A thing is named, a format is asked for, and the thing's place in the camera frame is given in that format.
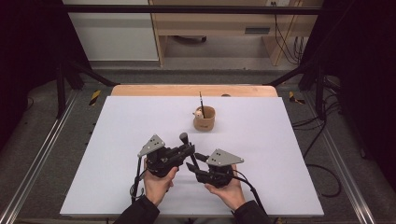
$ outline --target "pencil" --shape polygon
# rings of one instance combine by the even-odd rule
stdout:
[[[204,102],[202,101],[202,95],[201,95],[201,92],[199,92],[199,98],[201,99],[201,110],[202,110],[202,116],[204,116],[204,118],[205,118]]]

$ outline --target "person's right hand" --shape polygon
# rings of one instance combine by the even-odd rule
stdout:
[[[236,165],[232,165],[233,170],[236,171]],[[231,208],[233,211],[238,209],[242,204],[244,204],[245,197],[244,193],[242,192],[241,182],[237,179],[232,179],[230,183],[217,189],[213,185],[205,184],[205,187],[212,193],[218,195],[224,203]]]
[[[147,169],[147,158],[145,159],[145,169]],[[150,171],[145,172],[143,181],[145,183],[146,197],[158,206],[162,201],[165,193],[173,187],[172,180],[175,178],[177,167],[173,167],[169,173],[160,178],[153,175]]]

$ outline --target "person's left hand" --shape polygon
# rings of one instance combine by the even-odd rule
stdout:
[[[174,186],[172,180],[175,178],[176,172],[177,167],[173,167],[169,173],[162,178],[153,175],[150,171],[145,172],[143,181],[146,189],[146,197],[156,206],[163,201],[166,191]]]

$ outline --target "metal plate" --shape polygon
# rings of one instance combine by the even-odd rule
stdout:
[[[214,166],[226,166],[244,162],[244,159],[217,148],[207,159],[206,163]]]
[[[165,146],[165,142],[157,134],[154,134],[148,140],[148,142],[143,146],[142,150],[140,150],[137,156],[142,157],[164,146]]]

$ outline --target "black curtain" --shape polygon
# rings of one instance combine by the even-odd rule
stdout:
[[[91,69],[68,14],[42,10],[41,4],[63,2],[13,0],[0,7],[0,148],[20,121],[28,92],[54,80],[60,63]],[[81,81],[78,71],[66,70],[67,78]]]
[[[326,2],[330,7],[339,4]],[[306,46],[305,62],[334,22],[335,18],[318,18]],[[355,1],[318,61],[326,75],[340,78],[343,107],[363,146],[396,190],[395,22],[392,1]],[[315,75],[307,72],[302,81],[315,81]]]

